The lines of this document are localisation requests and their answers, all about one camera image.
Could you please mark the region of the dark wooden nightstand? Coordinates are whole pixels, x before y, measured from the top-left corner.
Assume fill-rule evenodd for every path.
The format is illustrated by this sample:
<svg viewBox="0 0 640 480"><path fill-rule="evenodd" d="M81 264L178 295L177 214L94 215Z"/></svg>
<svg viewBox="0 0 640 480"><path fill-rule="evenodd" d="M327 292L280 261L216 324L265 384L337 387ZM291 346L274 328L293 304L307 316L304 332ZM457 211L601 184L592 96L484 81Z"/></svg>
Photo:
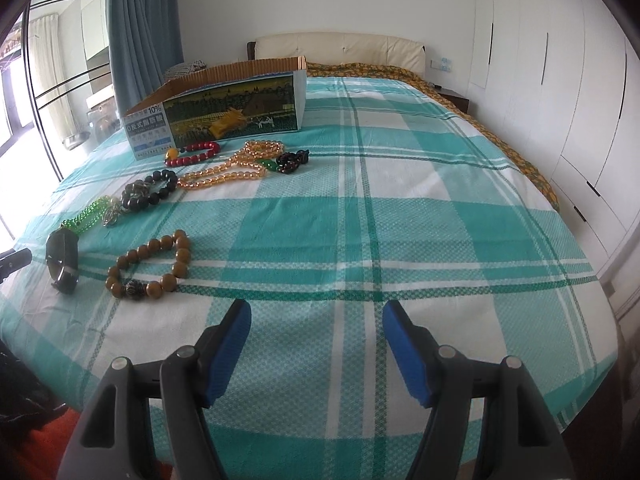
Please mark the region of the dark wooden nightstand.
<svg viewBox="0 0 640 480"><path fill-rule="evenodd" d="M444 99L454 104L454 106L457 107L458 110L461 110L462 113L469 113L470 100L468 98L462 96L462 94L455 92L454 90L450 90L441 86L436 86L435 90Z"/></svg>

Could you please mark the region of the green pendant black charm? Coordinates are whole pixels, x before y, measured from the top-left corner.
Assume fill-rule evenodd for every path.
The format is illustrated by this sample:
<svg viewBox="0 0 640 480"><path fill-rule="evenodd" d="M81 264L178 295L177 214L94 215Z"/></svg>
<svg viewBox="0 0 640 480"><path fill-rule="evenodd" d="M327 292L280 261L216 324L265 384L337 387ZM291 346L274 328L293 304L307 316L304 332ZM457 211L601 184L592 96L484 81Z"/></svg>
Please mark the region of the green pendant black charm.
<svg viewBox="0 0 640 480"><path fill-rule="evenodd" d="M279 174L292 174L300 166L304 166L309 162L309 151L284 152L275 159L262 158L258 159L257 162L269 171L278 172Z"/></svg>

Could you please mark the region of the black wristwatch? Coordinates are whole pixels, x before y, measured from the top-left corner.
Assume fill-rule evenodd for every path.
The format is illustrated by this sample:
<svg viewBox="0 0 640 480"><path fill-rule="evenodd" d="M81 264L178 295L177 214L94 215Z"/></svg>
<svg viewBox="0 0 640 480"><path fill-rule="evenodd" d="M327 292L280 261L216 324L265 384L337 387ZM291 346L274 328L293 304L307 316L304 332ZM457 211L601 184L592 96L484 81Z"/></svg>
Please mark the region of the black wristwatch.
<svg viewBox="0 0 640 480"><path fill-rule="evenodd" d="M75 291L79 278L79 236L67 228L54 230L47 238L46 265L52 286L62 294Z"/></svg>

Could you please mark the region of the black framed glass door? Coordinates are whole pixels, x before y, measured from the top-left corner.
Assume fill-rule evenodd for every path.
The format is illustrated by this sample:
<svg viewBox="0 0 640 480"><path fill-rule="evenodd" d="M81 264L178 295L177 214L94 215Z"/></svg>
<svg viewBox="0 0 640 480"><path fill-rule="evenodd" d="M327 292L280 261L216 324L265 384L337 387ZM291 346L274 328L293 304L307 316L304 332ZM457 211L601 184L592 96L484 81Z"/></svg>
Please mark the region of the black framed glass door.
<svg viewBox="0 0 640 480"><path fill-rule="evenodd" d="M105 0L30 0L1 45L1 243L101 143L86 99L112 84Z"/></svg>

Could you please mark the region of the teal plaid bed sheet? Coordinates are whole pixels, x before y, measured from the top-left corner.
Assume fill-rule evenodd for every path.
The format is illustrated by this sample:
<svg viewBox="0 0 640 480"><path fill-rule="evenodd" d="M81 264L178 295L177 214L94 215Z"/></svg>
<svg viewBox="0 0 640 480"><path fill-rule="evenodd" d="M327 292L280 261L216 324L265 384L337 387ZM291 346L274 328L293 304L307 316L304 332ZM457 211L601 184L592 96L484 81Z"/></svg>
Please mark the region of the teal plaid bed sheet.
<svg viewBox="0 0 640 480"><path fill-rule="evenodd" d="M399 301L465 356L520 358L561 427L616 361L614 316L573 234L466 120L399 81L312 78L294 174L168 200L80 240L57 292L47 236L163 165L127 137L100 145L39 206L32 263L1 289L3 342L83 408L118 356L163 359L236 298L252 326L206 413L232 479L401 479L427 421L383 335Z"/></svg>

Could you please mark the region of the pile of clothes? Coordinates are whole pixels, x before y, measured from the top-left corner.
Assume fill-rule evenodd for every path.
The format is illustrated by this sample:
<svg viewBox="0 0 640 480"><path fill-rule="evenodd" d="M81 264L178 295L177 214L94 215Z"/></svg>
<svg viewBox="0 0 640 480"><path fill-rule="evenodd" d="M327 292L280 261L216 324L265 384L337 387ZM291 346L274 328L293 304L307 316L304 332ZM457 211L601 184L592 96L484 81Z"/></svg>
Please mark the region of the pile of clothes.
<svg viewBox="0 0 640 480"><path fill-rule="evenodd" d="M191 75L193 73L199 72L200 70L205 70L207 67L206 63L202 60L195 60L192 62L182 62L171 66L164 73L164 81L168 82L173 79L185 77Z"/></svg>

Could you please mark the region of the washing machine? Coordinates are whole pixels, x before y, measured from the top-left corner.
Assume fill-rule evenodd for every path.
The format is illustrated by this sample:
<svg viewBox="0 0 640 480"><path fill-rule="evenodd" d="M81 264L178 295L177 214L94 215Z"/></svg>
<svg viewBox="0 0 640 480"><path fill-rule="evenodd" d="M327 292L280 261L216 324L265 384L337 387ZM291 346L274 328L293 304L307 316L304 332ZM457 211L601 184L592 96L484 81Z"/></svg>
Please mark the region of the washing machine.
<svg viewBox="0 0 640 480"><path fill-rule="evenodd" d="M86 99L87 119L96 142L102 143L120 128L120 117L112 84Z"/></svg>

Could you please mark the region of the printed cardboard box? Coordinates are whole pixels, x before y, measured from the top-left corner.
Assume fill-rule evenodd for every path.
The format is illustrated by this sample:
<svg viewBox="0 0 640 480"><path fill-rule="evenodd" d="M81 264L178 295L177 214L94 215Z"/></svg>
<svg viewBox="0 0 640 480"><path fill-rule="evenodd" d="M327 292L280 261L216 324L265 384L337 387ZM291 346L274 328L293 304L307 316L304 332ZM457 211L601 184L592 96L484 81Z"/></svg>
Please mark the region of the printed cardboard box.
<svg viewBox="0 0 640 480"><path fill-rule="evenodd" d="M204 141L302 128L306 58L218 65L171 79L130 108L122 126L137 160Z"/></svg>

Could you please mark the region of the blue curtain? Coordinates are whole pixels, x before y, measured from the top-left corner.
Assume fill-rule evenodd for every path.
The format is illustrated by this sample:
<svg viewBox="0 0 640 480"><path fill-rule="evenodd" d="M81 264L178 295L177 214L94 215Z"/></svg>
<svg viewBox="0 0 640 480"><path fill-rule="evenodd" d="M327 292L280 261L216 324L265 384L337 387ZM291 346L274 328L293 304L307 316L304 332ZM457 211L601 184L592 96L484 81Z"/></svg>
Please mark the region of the blue curtain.
<svg viewBox="0 0 640 480"><path fill-rule="evenodd" d="M178 0L105 0L111 75L125 115L183 62Z"/></svg>

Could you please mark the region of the cream padded headboard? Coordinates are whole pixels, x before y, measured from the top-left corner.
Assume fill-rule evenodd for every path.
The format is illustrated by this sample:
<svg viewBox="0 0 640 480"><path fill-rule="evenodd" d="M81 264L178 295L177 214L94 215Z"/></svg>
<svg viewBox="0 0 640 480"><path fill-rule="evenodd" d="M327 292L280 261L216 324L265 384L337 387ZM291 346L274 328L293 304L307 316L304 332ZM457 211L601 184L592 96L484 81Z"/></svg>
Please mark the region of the cream padded headboard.
<svg viewBox="0 0 640 480"><path fill-rule="evenodd" d="M322 65L363 63L396 66L424 76L426 49L420 42L360 32L291 32L250 41L247 58L296 58Z"/></svg>

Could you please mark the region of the silver knot ring charm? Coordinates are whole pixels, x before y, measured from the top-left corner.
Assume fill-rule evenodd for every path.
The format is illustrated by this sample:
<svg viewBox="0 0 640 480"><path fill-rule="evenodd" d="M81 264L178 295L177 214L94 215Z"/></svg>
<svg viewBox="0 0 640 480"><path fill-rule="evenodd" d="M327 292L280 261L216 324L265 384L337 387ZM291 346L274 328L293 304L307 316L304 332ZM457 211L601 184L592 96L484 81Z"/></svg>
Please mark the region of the silver knot ring charm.
<svg viewBox="0 0 640 480"><path fill-rule="evenodd" d="M102 226L104 226L104 228L114 226L123 211L122 200L118 197L112 197L102 214Z"/></svg>

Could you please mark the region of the white wardrobe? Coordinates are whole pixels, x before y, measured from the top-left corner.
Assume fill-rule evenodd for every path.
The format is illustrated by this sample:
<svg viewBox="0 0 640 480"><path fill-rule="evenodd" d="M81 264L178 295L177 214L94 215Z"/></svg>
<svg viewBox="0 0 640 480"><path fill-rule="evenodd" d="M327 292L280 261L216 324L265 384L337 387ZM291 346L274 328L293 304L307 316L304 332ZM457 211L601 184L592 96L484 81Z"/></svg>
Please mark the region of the white wardrobe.
<svg viewBox="0 0 640 480"><path fill-rule="evenodd" d="M549 180L617 316L639 302L639 58L603 0L475 0L478 119Z"/></svg>

